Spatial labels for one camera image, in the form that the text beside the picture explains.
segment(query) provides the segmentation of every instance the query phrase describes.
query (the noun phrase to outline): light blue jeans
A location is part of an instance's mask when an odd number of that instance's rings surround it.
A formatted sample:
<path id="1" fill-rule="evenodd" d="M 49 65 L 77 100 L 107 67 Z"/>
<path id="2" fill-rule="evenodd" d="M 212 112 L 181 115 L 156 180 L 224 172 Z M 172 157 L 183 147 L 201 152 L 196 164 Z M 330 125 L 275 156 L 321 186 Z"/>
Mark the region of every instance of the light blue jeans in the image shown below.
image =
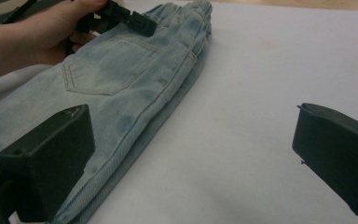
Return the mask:
<path id="1" fill-rule="evenodd" d="M 158 23 L 153 36 L 120 24 L 0 102 L 0 150 L 89 105 L 96 150 L 53 223 L 87 222 L 186 95 L 205 64 L 211 12 L 205 0 L 155 7 L 145 13 Z"/>

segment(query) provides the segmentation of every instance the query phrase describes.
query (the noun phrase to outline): white surface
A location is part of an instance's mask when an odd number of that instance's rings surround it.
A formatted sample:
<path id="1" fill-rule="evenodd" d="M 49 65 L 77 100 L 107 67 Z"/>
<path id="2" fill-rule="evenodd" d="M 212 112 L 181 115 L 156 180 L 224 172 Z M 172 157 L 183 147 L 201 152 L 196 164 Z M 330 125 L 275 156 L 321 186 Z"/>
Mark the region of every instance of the white surface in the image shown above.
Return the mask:
<path id="1" fill-rule="evenodd" d="M 358 11 L 213 7 L 200 79 L 89 223 L 357 224 L 291 144 L 301 103 L 358 119 Z"/>

